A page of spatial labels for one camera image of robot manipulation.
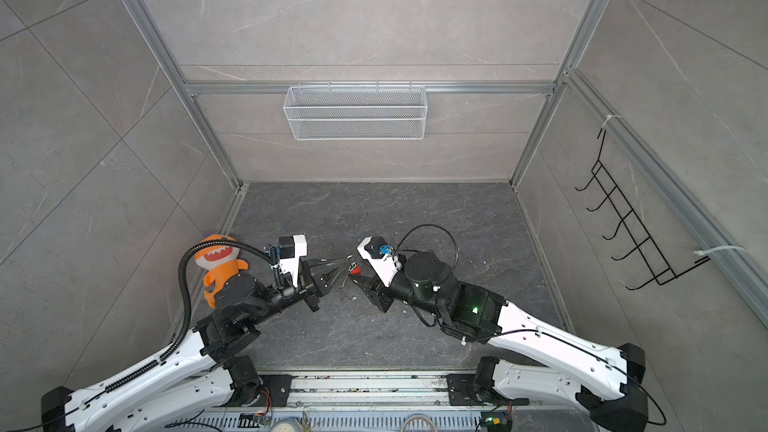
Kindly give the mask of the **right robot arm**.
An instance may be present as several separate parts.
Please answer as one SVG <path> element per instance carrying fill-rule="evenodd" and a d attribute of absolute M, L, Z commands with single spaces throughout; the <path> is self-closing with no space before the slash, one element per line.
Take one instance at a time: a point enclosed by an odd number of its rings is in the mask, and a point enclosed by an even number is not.
<path fill-rule="evenodd" d="M 432 251 L 362 254 L 350 280 L 380 311 L 396 301 L 422 323 L 463 343 L 480 343 L 536 361 L 521 366 L 481 359 L 471 390 L 496 404 L 528 401 L 570 405 L 608 431 L 643 431 L 650 423 L 642 386 L 645 352 L 631 343 L 602 345 L 573 335 L 525 312 L 503 296 L 460 281 Z"/>

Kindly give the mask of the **aluminium rail frame front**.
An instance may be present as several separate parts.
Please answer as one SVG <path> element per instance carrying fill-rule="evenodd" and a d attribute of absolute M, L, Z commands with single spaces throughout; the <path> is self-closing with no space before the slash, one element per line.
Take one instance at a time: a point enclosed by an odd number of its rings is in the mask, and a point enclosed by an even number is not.
<path fill-rule="evenodd" d="M 529 399 L 527 406 L 452 406 L 446 376 L 469 371 L 303 371 L 286 407 L 194 405 L 161 415 L 152 401 L 115 431 L 597 431 L 573 405 Z"/>

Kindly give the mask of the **orange shark plush toy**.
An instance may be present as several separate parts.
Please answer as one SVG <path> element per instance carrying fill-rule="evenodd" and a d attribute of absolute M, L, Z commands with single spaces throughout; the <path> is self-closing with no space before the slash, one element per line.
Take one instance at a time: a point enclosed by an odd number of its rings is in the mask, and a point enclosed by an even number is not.
<path fill-rule="evenodd" d="M 215 296 L 225 283 L 249 268 L 249 264 L 240 259 L 239 254 L 240 249 L 231 245 L 212 245 L 195 253 L 196 264 L 206 270 L 203 278 L 204 298 L 211 309 L 216 308 Z"/>

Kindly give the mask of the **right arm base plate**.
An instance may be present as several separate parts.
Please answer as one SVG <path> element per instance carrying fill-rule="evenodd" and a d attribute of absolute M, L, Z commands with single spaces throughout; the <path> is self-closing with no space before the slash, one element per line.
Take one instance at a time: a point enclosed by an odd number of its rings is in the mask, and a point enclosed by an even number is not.
<path fill-rule="evenodd" d="M 498 393 L 491 378 L 474 374 L 448 374 L 446 376 L 449 403 L 452 406 L 527 406 L 528 398 L 510 399 Z"/>

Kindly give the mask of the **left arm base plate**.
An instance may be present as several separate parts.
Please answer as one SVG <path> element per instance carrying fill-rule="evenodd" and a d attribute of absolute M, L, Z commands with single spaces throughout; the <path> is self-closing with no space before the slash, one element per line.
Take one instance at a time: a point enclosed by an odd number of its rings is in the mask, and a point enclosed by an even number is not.
<path fill-rule="evenodd" d="M 262 410 L 266 409 L 267 402 L 270 402 L 272 407 L 286 407 L 292 382 L 293 376 L 289 374 L 261 376 L 259 383 L 250 383 L 239 391 L 236 404 Z"/>

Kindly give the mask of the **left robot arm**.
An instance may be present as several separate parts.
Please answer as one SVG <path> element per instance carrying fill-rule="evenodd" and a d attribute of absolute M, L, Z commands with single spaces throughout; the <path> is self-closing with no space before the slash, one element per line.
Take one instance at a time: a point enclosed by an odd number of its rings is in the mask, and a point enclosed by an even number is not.
<path fill-rule="evenodd" d="M 318 310 L 321 297 L 355 267 L 349 259 L 274 262 L 265 285 L 251 275 L 238 249 L 210 262 L 195 261 L 207 273 L 206 300 L 212 308 L 196 324 L 185 321 L 170 345 L 94 385 L 58 387 L 41 399 L 45 431 L 153 431 L 192 412 L 250 404 L 264 386 L 243 350 L 258 336 L 258 325 L 297 304 Z"/>

